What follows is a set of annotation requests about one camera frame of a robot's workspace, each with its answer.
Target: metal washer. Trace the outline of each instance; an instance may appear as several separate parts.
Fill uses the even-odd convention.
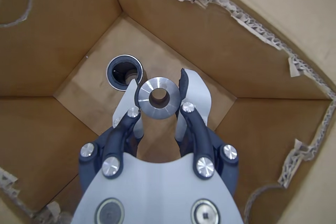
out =
[[[150,94],[157,88],[163,88],[169,94],[168,103],[161,108],[157,108],[150,103]],[[155,77],[146,81],[141,86],[138,101],[141,110],[149,117],[154,119],[166,119],[180,108],[180,90],[171,80],[164,77]]]

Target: round metal button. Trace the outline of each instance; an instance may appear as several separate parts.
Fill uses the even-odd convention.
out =
[[[125,210],[123,204],[115,198],[104,200],[97,208],[96,224],[121,224],[124,221]]]
[[[201,199],[192,206],[191,218],[193,224],[219,224],[219,212],[209,200]]]

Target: brown cardboard wall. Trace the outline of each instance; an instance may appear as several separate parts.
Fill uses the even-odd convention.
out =
[[[0,23],[28,0],[0,0]],[[120,15],[117,0],[33,0],[28,19],[0,28],[0,96],[52,96]]]
[[[97,138],[53,97],[0,99],[0,129],[0,166],[33,211],[76,177],[80,147]]]
[[[214,4],[119,0],[135,21],[236,97],[324,99],[314,81],[291,78],[288,56],[263,43]]]
[[[239,180],[234,200],[240,213],[243,214],[252,192],[277,182],[294,140],[306,144],[312,141],[329,103],[328,100],[288,99],[235,101],[216,133],[236,147],[239,154]],[[306,173],[307,170],[301,172],[300,181]],[[254,213],[252,207],[251,224],[276,223],[300,181],[291,185],[291,190],[272,190],[263,196],[263,205],[272,205],[257,207],[258,213]]]

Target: cardboard box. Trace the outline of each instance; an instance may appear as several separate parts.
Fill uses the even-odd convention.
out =
[[[18,178],[29,210],[76,177],[80,146],[111,126],[122,93],[105,71],[127,53],[149,79],[177,83],[181,68],[202,76],[212,95],[208,126],[240,154],[234,198],[242,216],[276,223],[327,132],[335,85],[266,20],[239,0],[0,0],[0,7],[0,23],[27,16],[0,28],[7,145],[0,167]],[[138,157],[177,159],[175,122],[144,117]],[[299,167],[302,160],[310,162]],[[253,194],[267,188],[251,208]]]

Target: metal ring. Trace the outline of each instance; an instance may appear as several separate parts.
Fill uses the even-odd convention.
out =
[[[99,204],[95,213],[96,224],[113,223],[121,224],[125,218],[123,204],[116,198],[108,198]]]
[[[158,88],[166,91],[165,97],[160,100],[156,100],[152,95],[152,92]],[[146,81],[141,86],[138,101],[141,110],[149,117],[166,119],[180,108],[181,96],[174,82],[164,77],[155,77]]]
[[[210,200],[199,199],[193,205],[191,209],[191,220],[192,224],[219,224],[220,223],[220,214],[215,206]]]
[[[121,63],[131,63],[134,65],[134,68],[136,68],[138,72],[138,77],[136,78],[138,84],[141,83],[141,80],[144,77],[144,69],[140,61],[136,57],[133,57],[131,55],[117,56],[108,63],[106,68],[106,78],[108,80],[108,83],[116,90],[126,91],[128,85],[117,81],[113,75],[114,67]]]

